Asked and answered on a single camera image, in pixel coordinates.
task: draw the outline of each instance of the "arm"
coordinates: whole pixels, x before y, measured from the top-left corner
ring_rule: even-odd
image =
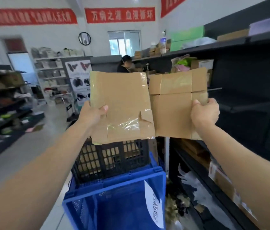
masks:
[[[0,188],[0,229],[39,230],[50,213],[89,131],[108,107],[85,102],[78,121],[54,146]]]
[[[232,181],[241,199],[258,221],[270,229],[270,162],[251,152],[229,136],[215,123],[219,105],[210,98],[202,106],[193,102],[192,121],[211,154]]]

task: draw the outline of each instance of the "gray floor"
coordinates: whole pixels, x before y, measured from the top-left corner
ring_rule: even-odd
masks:
[[[26,133],[0,154],[0,184],[44,152],[65,131],[67,127],[67,113],[64,104],[56,106],[44,105],[41,108],[45,111],[46,116],[43,120],[45,123],[43,129],[37,132]],[[62,192],[41,230],[73,229],[61,207],[64,194],[68,190],[70,178],[71,175],[65,182]]]

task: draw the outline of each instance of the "red banner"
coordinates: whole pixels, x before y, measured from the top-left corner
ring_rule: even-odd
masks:
[[[72,9],[0,9],[0,26],[77,24]]]
[[[185,0],[161,0],[162,2],[162,13],[160,17],[166,16],[172,10],[175,9],[179,4],[181,4]]]
[[[87,23],[155,21],[155,7],[85,8]]]

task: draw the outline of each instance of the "clothing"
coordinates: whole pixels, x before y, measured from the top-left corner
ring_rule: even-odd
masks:
[[[117,68],[117,73],[129,73],[128,69],[121,66],[121,65],[118,65],[118,68]]]

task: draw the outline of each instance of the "shoe poster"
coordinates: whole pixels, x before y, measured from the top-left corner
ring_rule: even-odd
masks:
[[[71,78],[70,83],[74,92],[85,91],[90,89],[89,74],[81,75],[80,77]]]
[[[84,74],[90,74],[92,70],[90,60],[78,60],[65,62],[69,78],[80,77]]]
[[[85,101],[90,100],[90,90],[75,92],[75,98],[79,106],[83,106]]]

